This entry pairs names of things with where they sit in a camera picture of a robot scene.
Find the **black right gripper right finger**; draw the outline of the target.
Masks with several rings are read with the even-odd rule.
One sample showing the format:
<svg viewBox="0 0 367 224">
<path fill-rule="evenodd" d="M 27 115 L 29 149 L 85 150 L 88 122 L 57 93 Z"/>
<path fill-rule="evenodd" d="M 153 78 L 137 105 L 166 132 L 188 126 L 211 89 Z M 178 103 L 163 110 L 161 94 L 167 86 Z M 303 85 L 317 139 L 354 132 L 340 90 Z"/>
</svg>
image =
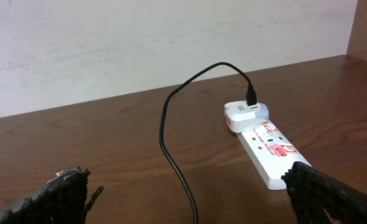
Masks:
<svg viewBox="0 0 367 224">
<path fill-rule="evenodd" d="M 367 223 L 367 195 L 303 162 L 281 179 L 298 223 Z"/>
</svg>

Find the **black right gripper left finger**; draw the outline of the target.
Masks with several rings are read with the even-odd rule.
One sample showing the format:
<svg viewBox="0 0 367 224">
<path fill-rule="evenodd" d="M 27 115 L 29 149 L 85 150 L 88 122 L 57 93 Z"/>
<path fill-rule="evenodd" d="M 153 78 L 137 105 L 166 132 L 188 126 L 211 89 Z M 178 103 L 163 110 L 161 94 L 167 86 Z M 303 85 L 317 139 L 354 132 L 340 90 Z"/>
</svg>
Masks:
<svg viewBox="0 0 367 224">
<path fill-rule="evenodd" d="M 82 224 L 104 190 L 103 186 L 88 194 L 88 169 L 65 169 L 56 173 L 39 190 L 0 210 L 0 224 Z"/>
</svg>

